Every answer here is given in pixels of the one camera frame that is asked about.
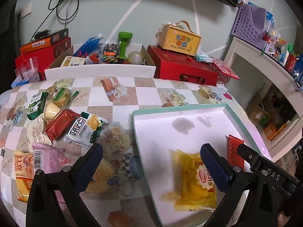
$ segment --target cardboard box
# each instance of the cardboard box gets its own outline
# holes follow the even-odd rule
[[[153,78],[156,71],[156,66],[144,46],[141,47],[141,53],[145,58],[146,66],[131,64],[93,64],[60,67],[65,57],[72,56],[73,53],[73,47],[71,47],[54,60],[48,69],[45,69],[46,79],[56,80],[62,78],[84,78],[95,76]]]
[[[265,115],[267,115],[267,112],[265,112],[260,106],[257,106],[249,117],[256,123],[259,123]]]
[[[217,73],[211,66],[198,62],[184,54],[149,46],[148,53],[157,69],[155,78],[194,82],[216,86]]]
[[[253,111],[257,109],[260,102],[263,100],[263,98],[259,95],[259,93],[256,93],[250,103],[248,104],[246,108],[247,115],[250,116]]]
[[[191,31],[187,21],[182,20],[180,22],[185,23],[190,31],[167,24],[160,33],[158,45],[166,50],[195,56],[200,45],[201,37]]]

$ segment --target toy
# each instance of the toy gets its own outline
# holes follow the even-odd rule
[[[107,44],[103,49],[102,60],[106,63],[118,63],[117,57],[119,56],[119,44]]]
[[[85,63],[87,65],[90,64],[101,64],[104,63],[102,61],[102,52],[99,48],[97,48],[96,50],[94,50],[93,52],[91,52],[85,59]]]
[[[118,37],[120,38],[120,58],[127,60],[127,57],[125,57],[125,49],[128,43],[129,39],[132,39],[132,33],[120,31]]]
[[[143,55],[139,51],[133,51],[128,55],[128,61],[130,64],[141,65],[143,60]]]

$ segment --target red gift box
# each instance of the red gift box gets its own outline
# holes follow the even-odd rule
[[[296,56],[294,56],[292,54],[289,54],[288,58],[287,58],[287,61],[286,61],[286,64],[285,64],[285,69],[288,72],[292,72],[293,69],[294,69],[294,66],[296,65],[296,62],[297,62]]]
[[[217,73],[208,65],[184,54],[149,46],[147,52],[156,65],[155,78],[180,80],[205,85],[217,84]]]
[[[218,74],[217,83],[226,85],[230,78],[239,80],[237,74],[223,61],[212,57],[212,68]]]
[[[35,50],[32,52],[29,52],[27,54],[23,54],[23,58],[25,60],[37,57],[38,60],[38,71],[41,80],[44,79],[44,70],[59,56],[61,55],[64,51],[66,51],[68,48],[71,47],[71,38],[67,37],[66,39],[63,39],[62,41],[54,44],[53,46]],[[16,69],[24,67],[27,62],[25,62],[22,59],[22,56],[18,56],[15,59],[15,66]]]

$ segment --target yellow wooden box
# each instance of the yellow wooden box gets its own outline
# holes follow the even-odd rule
[[[192,32],[187,21],[182,20],[190,31],[167,24],[161,31],[158,45],[166,50],[195,56],[200,45],[201,37]]]

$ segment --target white tray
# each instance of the white tray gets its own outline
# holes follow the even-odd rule
[[[179,131],[173,127],[174,121],[181,125]],[[226,136],[231,134],[260,153],[243,123],[226,103],[137,110],[133,112],[133,123],[144,173],[163,226],[198,226],[211,215],[207,211],[174,211],[173,202],[161,199],[181,188],[181,167],[173,165],[172,151],[179,149],[195,154],[204,143],[209,143],[220,156],[227,158]],[[194,128],[186,134],[184,126]],[[249,171],[247,162],[244,168]]]

